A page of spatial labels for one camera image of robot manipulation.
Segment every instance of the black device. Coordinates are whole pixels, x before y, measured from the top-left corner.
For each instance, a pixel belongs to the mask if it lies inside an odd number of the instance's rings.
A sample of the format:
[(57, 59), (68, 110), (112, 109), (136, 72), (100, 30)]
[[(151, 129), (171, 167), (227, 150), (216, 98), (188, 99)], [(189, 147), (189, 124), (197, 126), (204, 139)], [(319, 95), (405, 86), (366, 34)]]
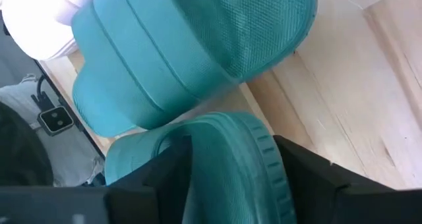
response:
[(297, 224), (422, 223), (422, 190), (397, 191), (351, 172), (282, 136)]
[(59, 134), (74, 125), (72, 117), (63, 106), (41, 112), (38, 115), (38, 122), (50, 136)]
[(37, 95), (31, 95), (31, 98), (41, 110), (38, 115), (39, 124), (48, 135), (55, 136), (71, 128), (75, 122), (65, 107), (55, 107), (46, 92), (41, 91), (41, 85), (44, 80), (45, 77), (43, 75), (37, 83)]

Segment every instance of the wooden floor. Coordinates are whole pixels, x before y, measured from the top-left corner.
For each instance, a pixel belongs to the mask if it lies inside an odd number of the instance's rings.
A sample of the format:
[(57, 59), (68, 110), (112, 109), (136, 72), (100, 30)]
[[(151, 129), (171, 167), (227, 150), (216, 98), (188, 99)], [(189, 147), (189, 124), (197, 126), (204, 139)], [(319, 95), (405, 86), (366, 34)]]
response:
[[(422, 0), (318, 4), (294, 55), (182, 118), (247, 110), (334, 163), (392, 188), (422, 188)], [(43, 64), (69, 102), (82, 65), (78, 53)], [(104, 153), (114, 141), (94, 137)]]

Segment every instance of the gray fabric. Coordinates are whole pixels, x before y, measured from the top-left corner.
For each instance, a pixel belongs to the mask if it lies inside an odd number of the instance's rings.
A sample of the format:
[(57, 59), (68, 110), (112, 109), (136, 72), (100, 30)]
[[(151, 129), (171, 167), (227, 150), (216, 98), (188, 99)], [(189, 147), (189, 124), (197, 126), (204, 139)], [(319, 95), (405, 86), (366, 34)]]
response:
[[(54, 137), (40, 128), (37, 122), (40, 110), (30, 97), (36, 94), (36, 86), (35, 76), (29, 76), (20, 84), (0, 88), (0, 101), (14, 109), (32, 128), (37, 128), (36, 134), (53, 167), (55, 186), (78, 186), (92, 181), (103, 170), (103, 159), (75, 126)], [(59, 105), (57, 96), (45, 82), (42, 90)]]
[(3, 32), (0, 13), (0, 87), (18, 84), (29, 72), (41, 76), (35, 62), (29, 58), (10, 36)]

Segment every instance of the white pillow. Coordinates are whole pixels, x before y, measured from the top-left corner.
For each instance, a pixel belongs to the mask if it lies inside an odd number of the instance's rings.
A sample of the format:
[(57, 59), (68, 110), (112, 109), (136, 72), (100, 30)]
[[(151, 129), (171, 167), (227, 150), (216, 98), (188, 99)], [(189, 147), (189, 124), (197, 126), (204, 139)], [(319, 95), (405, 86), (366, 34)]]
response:
[(31, 58), (49, 60), (77, 49), (70, 27), (73, 15), (89, 0), (3, 0), (10, 35)]

